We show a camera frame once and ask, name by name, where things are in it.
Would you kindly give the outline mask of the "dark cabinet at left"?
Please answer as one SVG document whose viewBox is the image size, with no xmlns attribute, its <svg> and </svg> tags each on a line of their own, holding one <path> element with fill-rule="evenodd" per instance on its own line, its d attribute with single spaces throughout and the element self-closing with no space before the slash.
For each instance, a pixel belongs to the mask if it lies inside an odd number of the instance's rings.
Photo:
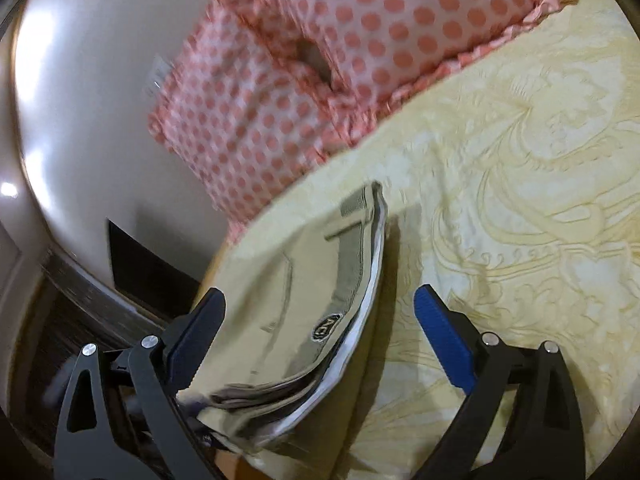
<svg viewBox="0 0 640 480">
<path fill-rule="evenodd" d="M 106 220 L 108 253 L 118 292 L 166 320 L 187 314 L 198 292 L 197 280 L 141 245 Z"/>
</svg>

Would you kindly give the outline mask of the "yellow floral bed sheet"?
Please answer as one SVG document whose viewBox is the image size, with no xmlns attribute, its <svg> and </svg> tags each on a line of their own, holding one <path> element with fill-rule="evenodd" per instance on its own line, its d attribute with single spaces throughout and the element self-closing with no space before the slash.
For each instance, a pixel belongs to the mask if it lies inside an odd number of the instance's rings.
<svg viewBox="0 0 640 480">
<path fill-rule="evenodd" d="M 362 373 L 248 462 L 273 479 L 407 479 L 463 396 L 413 313 L 431 284 L 508 344 L 555 341 L 595 471 L 639 406 L 639 39 L 577 0 L 407 103 L 274 202 L 211 285 L 369 181 L 390 218 Z"/>
</svg>

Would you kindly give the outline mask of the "left pink polka dot pillow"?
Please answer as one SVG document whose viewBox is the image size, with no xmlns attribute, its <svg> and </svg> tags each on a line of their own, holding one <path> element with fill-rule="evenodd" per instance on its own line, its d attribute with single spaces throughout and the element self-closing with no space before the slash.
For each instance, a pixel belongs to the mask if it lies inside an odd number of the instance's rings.
<svg viewBox="0 0 640 480">
<path fill-rule="evenodd" d="M 209 0 L 160 86 L 149 130 L 204 186 L 238 240 L 271 202 L 360 136 L 303 36 L 259 0 Z"/>
</svg>

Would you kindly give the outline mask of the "pink polka dot pillow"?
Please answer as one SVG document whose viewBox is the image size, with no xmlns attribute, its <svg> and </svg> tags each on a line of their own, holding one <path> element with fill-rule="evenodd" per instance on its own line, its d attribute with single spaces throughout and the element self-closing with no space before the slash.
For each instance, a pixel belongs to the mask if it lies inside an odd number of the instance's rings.
<svg viewBox="0 0 640 480">
<path fill-rule="evenodd" d="M 360 136 L 303 36 L 259 0 L 209 0 L 160 86 L 149 130 L 204 186 L 238 240 L 271 202 Z"/>
<path fill-rule="evenodd" d="M 422 90 L 576 0 L 247 0 L 273 47 L 306 41 L 331 71 L 334 107 L 373 110 Z"/>
</svg>

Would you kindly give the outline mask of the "right pink polka dot pillow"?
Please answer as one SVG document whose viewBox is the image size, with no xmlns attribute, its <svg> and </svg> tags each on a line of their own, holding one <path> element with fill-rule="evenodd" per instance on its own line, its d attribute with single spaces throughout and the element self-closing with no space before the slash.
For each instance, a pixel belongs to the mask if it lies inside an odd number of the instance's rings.
<svg viewBox="0 0 640 480">
<path fill-rule="evenodd" d="M 373 110 L 422 90 L 576 0 L 247 0 L 273 47 L 306 41 L 331 71 L 334 107 Z"/>
</svg>

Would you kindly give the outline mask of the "white wall switch panel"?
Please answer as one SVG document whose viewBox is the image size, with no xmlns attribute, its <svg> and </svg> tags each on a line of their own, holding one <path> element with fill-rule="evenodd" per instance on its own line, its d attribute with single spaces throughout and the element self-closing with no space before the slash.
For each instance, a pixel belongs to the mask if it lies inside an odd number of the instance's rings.
<svg viewBox="0 0 640 480">
<path fill-rule="evenodd" d="M 174 66 L 167 58 L 163 58 L 159 54 L 154 56 L 151 68 L 145 77 L 144 86 L 142 88 L 142 96 L 146 102 L 154 102 L 173 68 Z"/>
</svg>

